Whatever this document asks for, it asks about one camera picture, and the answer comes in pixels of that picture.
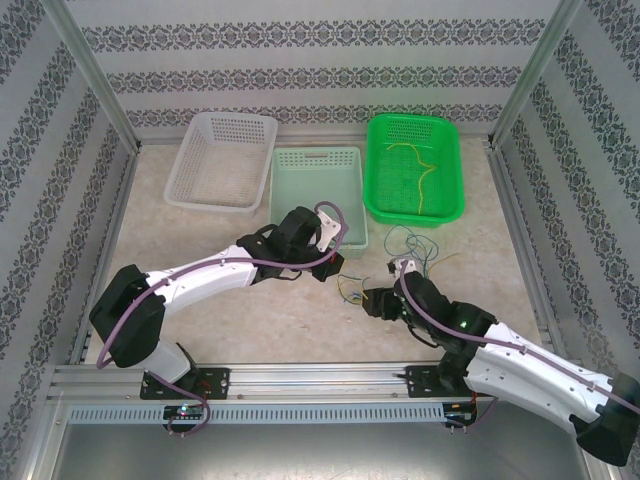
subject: table surface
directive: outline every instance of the table surface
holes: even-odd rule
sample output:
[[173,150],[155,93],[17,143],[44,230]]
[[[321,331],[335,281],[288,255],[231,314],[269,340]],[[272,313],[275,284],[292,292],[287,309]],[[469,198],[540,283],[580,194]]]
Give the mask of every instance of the table surface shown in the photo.
[[[460,147],[464,214],[436,229],[413,229],[438,243],[436,260],[458,254],[435,265],[431,278],[450,300],[476,304],[540,344],[482,142],[463,139]],[[178,148],[142,148],[109,280],[132,263],[151,271],[208,257],[269,223],[268,188],[253,218],[167,204],[162,193]],[[342,273],[370,277],[367,287],[391,286],[383,245],[392,226],[367,220],[369,247],[362,258],[347,259]],[[393,252],[406,250],[406,233],[400,230],[389,237]],[[422,361],[444,353],[414,340],[404,323],[371,318],[344,303],[334,278],[320,283],[309,274],[296,282],[265,281],[210,297],[166,318],[162,335],[180,342],[198,363]],[[95,363],[101,346],[93,335],[88,363]]]

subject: metal frame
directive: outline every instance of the metal frame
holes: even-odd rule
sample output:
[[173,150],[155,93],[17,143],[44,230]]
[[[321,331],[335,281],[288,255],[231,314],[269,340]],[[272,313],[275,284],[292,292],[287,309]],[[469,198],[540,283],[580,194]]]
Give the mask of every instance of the metal frame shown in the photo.
[[582,0],[560,0],[551,16],[536,49],[524,67],[522,75],[509,96],[492,133],[492,143],[500,145],[504,142],[509,130],[515,123],[531,90],[542,75],[556,45],[582,5]]
[[[430,405],[437,410],[442,408],[442,403],[469,400],[469,398],[454,397],[430,399],[408,397],[405,381],[396,375],[403,373],[407,365],[436,363],[249,364],[203,365],[203,367],[224,366],[231,369],[229,398],[210,402],[211,405],[231,409],[272,405],[281,405],[285,409],[288,406],[300,405],[343,405],[366,408],[369,405],[393,410],[394,406],[400,409],[408,405],[418,408]],[[133,410],[141,405],[160,406],[182,403],[140,400],[138,393],[142,374],[143,371],[139,369],[107,368],[97,371],[90,365],[57,367],[47,394],[44,413],[35,434],[36,443],[31,449],[21,478],[44,480],[52,477],[67,426],[72,423],[70,420],[77,406],[96,405],[108,408],[115,405],[120,410],[122,407]],[[488,401],[486,398],[479,398],[479,400]],[[439,420],[436,417],[426,421]],[[405,417],[401,421],[425,420]],[[105,421],[104,423],[113,424],[114,422]],[[125,419],[118,420],[117,423],[150,422]],[[619,469],[606,465],[584,452],[583,459],[591,480],[623,478]]]
[[527,234],[522,212],[518,208],[518,201],[502,158],[502,152],[500,149],[492,147],[485,148],[485,152],[524,284],[529,294],[529,301],[538,323],[542,343],[557,355],[567,358],[567,352],[560,336],[560,329],[537,266],[533,246]]
[[122,105],[107,80],[107,76],[98,64],[96,57],[69,11],[66,0],[42,0],[42,6],[51,18],[58,33],[67,45],[87,83],[98,97],[111,123],[118,131],[129,153],[136,153],[140,140],[129,121]]
[[[124,213],[127,209],[127,203],[129,201],[131,188],[133,186],[136,168],[138,167],[138,159],[140,158],[138,149],[136,148],[132,153],[130,153],[130,156],[132,158],[129,159],[129,166],[127,167],[127,173],[125,174],[125,182],[122,191],[120,192],[120,198],[118,199],[118,203],[115,207],[115,216],[111,222],[111,226],[109,227],[109,231],[107,232],[107,236],[105,238],[104,254],[99,260],[96,281],[93,282],[93,285],[91,287],[87,305],[93,305],[95,303],[98,292],[102,292],[107,283],[109,265],[111,264],[111,259],[113,258],[113,253],[116,249],[118,234],[120,233],[120,227],[122,225]],[[90,337],[91,331],[91,325],[89,323],[89,311],[90,309],[87,309],[82,316],[80,328],[76,337],[76,342],[73,345],[73,350],[71,351],[71,356],[69,357],[69,363],[78,364],[84,360],[83,353],[85,352],[85,345],[88,345],[87,339]]]

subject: plastic basket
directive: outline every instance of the plastic basket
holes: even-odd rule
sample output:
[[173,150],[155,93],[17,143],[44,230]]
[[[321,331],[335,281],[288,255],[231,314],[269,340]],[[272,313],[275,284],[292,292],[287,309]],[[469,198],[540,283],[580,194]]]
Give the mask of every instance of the plastic basket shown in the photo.
[[[322,200],[340,207],[349,225],[340,253],[360,257],[369,244],[360,150],[276,148],[271,167],[270,223],[279,224],[297,206],[313,209]],[[331,209],[327,214],[335,218]]]
[[249,213],[260,205],[278,122],[240,113],[199,113],[169,175],[164,199],[210,212]]
[[[422,179],[427,170],[436,168]],[[437,227],[464,211],[460,140],[456,127],[436,117],[384,114],[367,130],[364,203],[380,223]]]

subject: yellow wire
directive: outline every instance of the yellow wire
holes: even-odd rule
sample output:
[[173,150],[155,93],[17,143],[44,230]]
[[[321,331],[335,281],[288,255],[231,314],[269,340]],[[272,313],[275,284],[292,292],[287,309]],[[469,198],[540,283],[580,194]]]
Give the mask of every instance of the yellow wire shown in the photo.
[[436,265],[438,265],[439,263],[445,262],[445,261],[449,260],[450,258],[455,257],[456,255],[460,255],[460,254],[459,254],[459,253],[452,253],[452,254],[451,254],[451,255],[449,255],[448,257],[444,257],[443,259],[438,260],[437,262],[434,262],[434,263],[429,267],[429,270],[427,270],[427,275],[430,275],[430,274],[431,274],[431,269],[432,269],[433,267],[435,267],[435,266],[436,266]]
[[424,177],[429,175],[431,172],[433,172],[438,167],[436,167],[435,165],[432,165],[430,163],[424,163],[422,161],[422,158],[420,158],[420,152],[418,152],[418,149],[412,143],[394,143],[392,145],[389,145],[387,147],[387,150],[391,150],[393,147],[411,147],[411,148],[413,148],[413,151],[416,152],[416,157],[418,157],[418,163],[420,165],[422,165],[423,167],[427,168],[427,170],[420,177],[420,180],[418,180],[418,191],[420,192],[420,207],[418,207],[418,215],[422,215],[422,204],[424,203],[424,193],[422,191],[422,180],[424,180]]
[[[362,298],[364,298],[366,300],[369,300],[369,297],[367,297],[365,295],[364,290],[362,289],[362,285],[358,285],[358,282],[356,282],[352,278],[344,278],[342,281],[340,281],[340,277],[342,277],[342,275],[338,275],[336,277],[336,284],[338,285],[338,291],[340,292],[340,295],[342,296],[342,298],[346,299],[349,303],[352,303],[353,305],[362,305]],[[362,296],[362,298],[360,299],[360,302],[354,302],[354,301],[350,300],[349,296],[345,295],[344,292],[342,291],[342,286],[347,282],[351,282],[354,285],[358,286],[358,291],[360,292],[360,295]]]

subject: green basket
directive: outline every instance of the green basket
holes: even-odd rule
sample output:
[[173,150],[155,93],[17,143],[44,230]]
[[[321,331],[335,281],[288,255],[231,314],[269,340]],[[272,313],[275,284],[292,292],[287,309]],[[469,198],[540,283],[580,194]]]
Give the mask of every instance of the green basket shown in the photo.
[[[269,222],[277,225],[297,206],[312,209],[322,200],[340,207],[349,225],[339,252],[346,258],[362,256],[369,234],[362,204],[360,149],[276,148],[271,162]],[[326,212],[335,218],[330,208]]]
[[[436,168],[422,179],[427,167]],[[452,123],[437,117],[388,113],[369,122],[364,204],[379,223],[433,228],[464,211],[460,140]]]

